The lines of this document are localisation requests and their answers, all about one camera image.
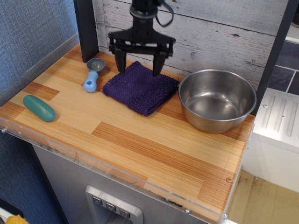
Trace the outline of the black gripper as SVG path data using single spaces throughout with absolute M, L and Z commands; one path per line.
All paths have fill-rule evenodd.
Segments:
M 154 55 L 153 76 L 161 73 L 165 59 L 173 55 L 173 37 L 154 30 L 153 19 L 134 17 L 133 26 L 127 30 L 110 32 L 109 50 L 115 56 L 117 69 L 125 72 L 127 53 Z

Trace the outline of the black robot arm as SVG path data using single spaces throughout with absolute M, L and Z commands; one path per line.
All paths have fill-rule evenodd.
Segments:
M 125 73 L 127 53 L 153 55 L 154 76 L 161 73 L 165 60 L 173 55 L 175 38 L 153 28 L 154 19 L 160 23 L 157 16 L 159 6 L 164 6 L 174 15 L 173 9 L 164 0 L 134 0 L 130 7 L 133 26 L 108 34 L 109 50 L 114 54 L 121 74 Z

